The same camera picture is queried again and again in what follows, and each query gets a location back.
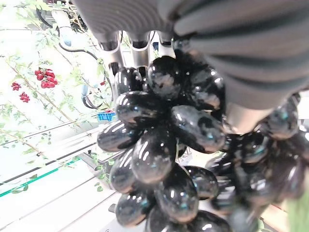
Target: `blue crate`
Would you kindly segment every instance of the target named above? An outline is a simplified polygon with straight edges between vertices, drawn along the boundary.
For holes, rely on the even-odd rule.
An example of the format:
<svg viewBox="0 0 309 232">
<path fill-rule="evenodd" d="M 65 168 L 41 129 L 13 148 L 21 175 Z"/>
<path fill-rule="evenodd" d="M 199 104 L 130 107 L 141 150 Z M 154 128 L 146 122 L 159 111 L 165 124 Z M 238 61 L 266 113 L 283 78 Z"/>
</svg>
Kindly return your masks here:
<svg viewBox="0 0 309 232">
<path fill-rule="evenodd" d="M 116 116 L 115 112 L 112 113 L 101 112 L 98 113 L 98 121 L 112 121 L 115 116 Z"/>
</svg>

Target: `dark grape bunch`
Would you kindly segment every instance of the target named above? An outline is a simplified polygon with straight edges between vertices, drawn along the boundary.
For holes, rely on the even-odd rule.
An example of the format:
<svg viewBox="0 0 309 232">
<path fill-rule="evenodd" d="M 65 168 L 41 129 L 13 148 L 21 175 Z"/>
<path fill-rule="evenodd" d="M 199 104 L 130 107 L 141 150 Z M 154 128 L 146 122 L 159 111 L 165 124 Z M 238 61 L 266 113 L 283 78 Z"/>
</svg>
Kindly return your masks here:
<svg viewBox="0 0 309 232">
<path fill-rule="evenodd" d="M 115 76 L 119 120 L 104 126 L 98 145 L 122 151 L 110 173 L 122 193 L 117 220 L 124 227 L 147 220 L 146 232 L 255 232 L 269 204 L 304 191 L 309 131 L 297 125 L 299 95 L 254 131 L 226 134 L 223 79 L 211 67 L 193 66 L 163 56 L 146 78 L 134 68 Z M 205 168 L 181 167 L 175 160 L 187 147 L 222 154 Z M 226 220 L 199 210 L 199 201 L 210 201 Z"/>
</svg>

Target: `red berry cluster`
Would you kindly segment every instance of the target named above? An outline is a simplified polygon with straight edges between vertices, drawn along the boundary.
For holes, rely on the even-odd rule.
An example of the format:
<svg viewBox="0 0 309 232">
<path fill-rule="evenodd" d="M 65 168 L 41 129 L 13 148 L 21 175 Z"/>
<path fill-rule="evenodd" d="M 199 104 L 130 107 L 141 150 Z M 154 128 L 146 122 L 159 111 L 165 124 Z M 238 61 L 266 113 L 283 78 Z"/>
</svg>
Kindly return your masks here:
<svg viewBox="0 0 309 232">
<path fill-rule="evenodd" d="M 19 95 L 20 96 L 20 100 L 22 100 L 23 102 L 27 102 L 28 103 L 28 101 L 30 101 L 30 98 L 29 98 L 29 96 L 25 93 L 25 92 L 23 92 L 21 95 Z"/>
<path fill-rule="evenodd" d="M 13 87 L 13 90 L 19 90 L 21 88 L 21 85 L 18 84 L 17 82 L 13 82 L 11 87 Z"/>
<path fill-rule="evenodd" d="M 36 70 L 34 74 L 36 74 L 38 81 L 42 81 L 42 88 L 54 88 L 55 85 L 58 85 L 58 81 L 55 79 L 55 74 L 51 69 L 39 68 L 39 70 Z"/>
</svg>

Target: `green strip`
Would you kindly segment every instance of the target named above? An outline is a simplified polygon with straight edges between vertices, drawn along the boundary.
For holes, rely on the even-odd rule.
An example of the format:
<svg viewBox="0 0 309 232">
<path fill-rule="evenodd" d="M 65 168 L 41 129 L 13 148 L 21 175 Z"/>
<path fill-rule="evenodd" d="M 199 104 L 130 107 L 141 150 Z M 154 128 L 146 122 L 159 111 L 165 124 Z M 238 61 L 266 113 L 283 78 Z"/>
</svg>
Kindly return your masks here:
<svg viewBox="0 0 309 232">
<path fill-rule="evenodd" d="M 71 165 L 71 164 L 75 163 L 76 161 L 79 161 L 80 158 L 79 158 L 79 157 L 77 157 L 77 158 L 78 158 L 77 160 L 70 161 L 70 162 L 68 162 L 66 165 L 68 166 L 68 165 Z M 10 189 L 10 190 L 7 190 L 6 192 L 1 193 L 1 194 L 0 194 L 0 197 L 3 197 L 3 196 L 5 196 L 5 195 L 7 195 L 7 194 L 11 193 L 11 192 L 14 191 L 14 190 L 23 188 L 23 187 L 25 187 L 26 185 L 29 185 L 29 184 L 33 183 L 34 181 L 37 181 L 37 180 L 39 180 L 39 179 L 41 179 L 41 178 L 43 178 L 43 177 L 45 177 L 45 176 L 47 176 L 47 175 L 49 175 L 49 174 L 51 174 L 51 173 L 54 173 L 54 172 L 56 172 L 56 171 L 58 171 L 58 170 L 59 170 L 59 168 L 53 169 L 53 170 L 51 170 L 51 171 L 49 171 L 49 172 L 47 172 L 47 173 L 45 173 L 45 174 L 43 174 L 43 175 L 38 176 L 37 178 L 35 178 L 35 179 L 33 179 L 33 180 L 27 181 L 26 183 L 20 185 L 20 186 L 17 187 L 17 188 L 12 188 L 12 189 Z"/>
</svg>

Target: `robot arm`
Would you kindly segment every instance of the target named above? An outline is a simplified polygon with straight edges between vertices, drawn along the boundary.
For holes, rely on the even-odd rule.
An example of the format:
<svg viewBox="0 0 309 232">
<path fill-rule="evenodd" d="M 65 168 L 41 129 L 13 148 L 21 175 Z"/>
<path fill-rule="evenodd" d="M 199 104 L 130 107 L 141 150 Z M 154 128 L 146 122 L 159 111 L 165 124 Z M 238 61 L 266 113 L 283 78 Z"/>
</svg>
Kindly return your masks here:
<svg viewBox="0 0 309 232">
<path fill-rule="evenodd" d="M 75 0 L 103 49 L 117 61 L 115 32 L 127 31 L 134 57 L 160 31 L 174 49 L 213 66 L 225 80 L 225 122 L 244 134 L 309 82 L 307 0 Z M 140 65 L 147 65 L 147 55 Z"/>
</svg>

